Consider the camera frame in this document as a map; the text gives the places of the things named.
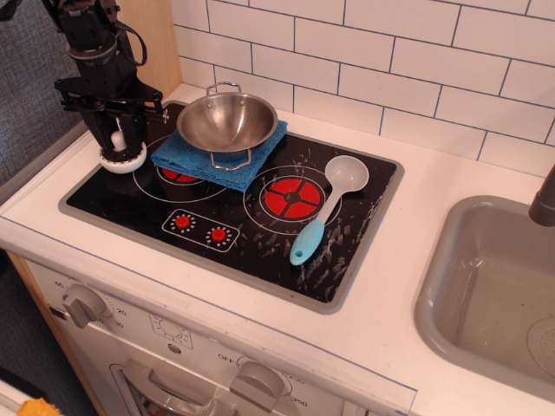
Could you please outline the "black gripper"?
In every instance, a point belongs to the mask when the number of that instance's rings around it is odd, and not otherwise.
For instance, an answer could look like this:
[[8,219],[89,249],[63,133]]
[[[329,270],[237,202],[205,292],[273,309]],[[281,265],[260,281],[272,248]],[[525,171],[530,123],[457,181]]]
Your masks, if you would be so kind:
[[[83,98],[94,109],[104,109],[113,117],[139,114],[148,121],[167,123],[167,110],[161,105],[161,91],[139,80],[137,62],[127,31],[118,29],[108,35],[108,43],[98,49],[68,47],[69,56],[79,75],[55,81],[62,96],[62,106],[76,112]],[[82,110],[82,118],[103,150],[113,150],[112,133],[118,130],[115,118],[105,111]],[[141,151],[147,137],[147,122],[139,115],[122,117],[122,132],[128,151]]]

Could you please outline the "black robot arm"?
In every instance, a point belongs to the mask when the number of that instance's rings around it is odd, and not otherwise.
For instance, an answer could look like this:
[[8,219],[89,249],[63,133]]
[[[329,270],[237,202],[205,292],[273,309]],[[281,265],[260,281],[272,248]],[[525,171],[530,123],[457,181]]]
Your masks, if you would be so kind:
[[[79,75],[55,81],[66,111],[81,115],[103,155],[132,158],[147,140],[147,124],[165,122],[161,91],[140,81],[147,46],[138,33],[118,20],[115,1],[45,1]],[[141,59],[128,36],[137,36]]]

